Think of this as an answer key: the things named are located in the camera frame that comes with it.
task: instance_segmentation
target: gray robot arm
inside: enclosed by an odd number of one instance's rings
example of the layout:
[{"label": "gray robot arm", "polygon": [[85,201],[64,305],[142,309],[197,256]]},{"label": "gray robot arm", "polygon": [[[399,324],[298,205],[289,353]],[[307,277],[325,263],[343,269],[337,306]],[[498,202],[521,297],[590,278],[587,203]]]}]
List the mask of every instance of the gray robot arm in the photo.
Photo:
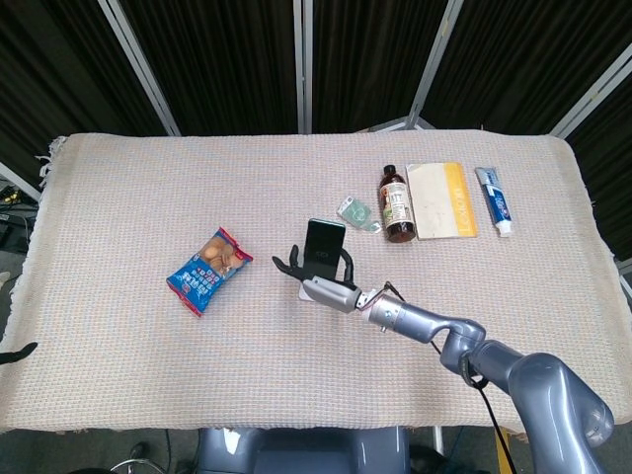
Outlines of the gray robot arm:
[{"label": "gray robot arm", "polygon": [[471,379],[481,375],[512,397],[522,419],[538,474],[605,471],[592,447],[612,434],[610,409],[563,361],[550,354],[522,355],[468,319],[449,318],[407,304],[382,291],[359,288],[317,276],[303,282],[316,302],[339,311],[359,310],[382,328],[427,344],[439,331],[448,335],[440,362]]}]

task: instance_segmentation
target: toothpaste tube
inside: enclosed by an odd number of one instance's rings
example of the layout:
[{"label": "toothpaste tube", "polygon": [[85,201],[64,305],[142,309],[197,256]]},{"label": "toothpaste tube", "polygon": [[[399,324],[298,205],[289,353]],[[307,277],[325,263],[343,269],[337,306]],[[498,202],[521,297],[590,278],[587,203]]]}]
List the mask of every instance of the toothpaste tube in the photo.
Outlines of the toothpaste tube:
[{"label": "toothpaste tube", "polygon": [[483,187],[494,225],[500,231],[501,237],[509,237],[512,234],[512,217],[507,208],[496,168],[476,168],[476,176]]}]

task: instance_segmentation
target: bottle cap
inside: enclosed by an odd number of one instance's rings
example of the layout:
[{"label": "bottle cap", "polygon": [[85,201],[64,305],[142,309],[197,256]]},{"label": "bottle cap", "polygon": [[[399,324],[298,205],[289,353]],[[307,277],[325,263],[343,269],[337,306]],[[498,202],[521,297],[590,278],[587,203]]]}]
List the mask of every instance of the bottle cap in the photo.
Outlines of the bottle cap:
[{"label": "bottle cap", "polygon": [[512,222],[510,220],[501,220],[496,223],[496,227],[501,231],[501,237],[509,237],[512,235]]}]

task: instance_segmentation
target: blue snack bag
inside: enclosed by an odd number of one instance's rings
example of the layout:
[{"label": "blue snack bag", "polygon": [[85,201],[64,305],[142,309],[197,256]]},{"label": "blue snack bag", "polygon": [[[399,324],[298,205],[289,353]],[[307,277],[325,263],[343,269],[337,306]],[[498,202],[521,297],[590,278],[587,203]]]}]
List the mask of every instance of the blue snack bag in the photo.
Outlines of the blue snack bag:
[{"label": "blue snack bag", "polygon": [[167,284],[197,316],[206,309],[212,295],[253,258],[221,227],[199,252]]}]

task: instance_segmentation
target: bottle label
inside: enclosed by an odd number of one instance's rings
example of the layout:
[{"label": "bottle label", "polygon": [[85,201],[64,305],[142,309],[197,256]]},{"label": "bottle label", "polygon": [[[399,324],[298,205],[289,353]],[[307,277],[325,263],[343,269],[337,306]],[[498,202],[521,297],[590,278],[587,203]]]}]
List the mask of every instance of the bottle label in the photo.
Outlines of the bottle label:
[{"label": "bottle label", "polygon": [[411,202],[404,183],[390,183],[379,190],[384,196],[384,225],[389,227],[401,222],[413,223]]}]

